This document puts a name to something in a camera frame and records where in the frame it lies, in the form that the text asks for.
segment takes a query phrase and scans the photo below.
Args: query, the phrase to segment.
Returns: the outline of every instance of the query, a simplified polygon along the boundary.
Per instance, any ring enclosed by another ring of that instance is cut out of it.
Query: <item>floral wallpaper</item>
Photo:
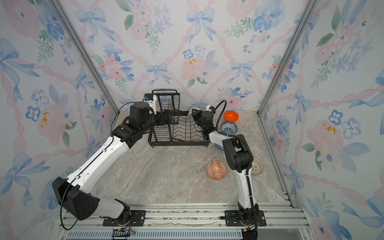
[[[228,109],[257,110],[306,2],[61,3],[119,106],[165,88],[181,93],[184,110],[222,99]],[[287,72],[288,81],[297,77]]]
[[[50,239],[58,176],[109,135],[113,113],[46,1],[0,1],[0,239]]]
[[[317,240],[384,239],[383,9],[320,0],[262,114]]]

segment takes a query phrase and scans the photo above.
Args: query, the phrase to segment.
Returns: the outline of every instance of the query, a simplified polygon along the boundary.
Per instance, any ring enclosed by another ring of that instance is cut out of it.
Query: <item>black mounting plate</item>
[[[132,227],[142,227],[144,226],[145,220],[145,210],[130,210],[133,219],[131,221]],[[120,227],[117,223],[114,222],[113,218],[104,218],[103,222],[104,227]]]
[[[244,225],[240,222],[240,217],[238,215],[237,210],[226,210],[224,211],[225,217],[228,217],[228,219],[225,220],[225,224],[227,227],[243,227]],[[264,212],[259,210],[259,215],[256,217],[257,226],[258,227],[265,227],[266,221]]]

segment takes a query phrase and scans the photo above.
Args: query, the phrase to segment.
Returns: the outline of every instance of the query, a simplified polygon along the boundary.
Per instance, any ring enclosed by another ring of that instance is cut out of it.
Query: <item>blue and white bowl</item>
[[[220,145],[218,145],[218,144],[216,144],[216,143],[214,143],[214,146],[215,146],[215,148],[216,148],[217,150],[224,152],[224,147],[222,147],[222,146],[220,146]]]
[[[221,130],[226,134],[235,134],[237,126],[233,122],[225,122],[221,125]]]

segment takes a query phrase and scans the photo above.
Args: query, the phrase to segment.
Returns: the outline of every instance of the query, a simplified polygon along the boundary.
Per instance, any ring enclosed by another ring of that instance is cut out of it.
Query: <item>robotic arm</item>
[[[244,231],[257,233],[256,216],[259,209],[252,194],[253,187],[248,174],[253,160],[252,153],[241,134],[227,135],[216,130],[213,126],[214,113],[215,109],[208,106],[205,111],[194,111],[192,116],[210,142],[224,147],[227,163],[236,174],[239,189],[238,216],[248,226]],[[112,131],[111,136],[95,154],[66,179],[58,177],[53,181],[52,187],[61,207],[78,220],[96,215],[112,218],[118,225],[126,226],[131,220],[130,207],[127,204],[118,199],[97,198],[90,191],[112,163],[141,139],[143,134],[154,126],[164,124],[168,123],[161,113],[156,114],[156,97],[145,94],[142,102],[136,102],[130,107],[130,116]]]

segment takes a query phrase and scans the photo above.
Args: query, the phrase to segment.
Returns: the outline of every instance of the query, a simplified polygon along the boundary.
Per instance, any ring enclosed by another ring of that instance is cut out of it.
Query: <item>dish rack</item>
[[[159,123],[148,136],[150,146],[208,146],[208,137],[188,112],[180,111],[180,93],[174,89],[153,90]]]

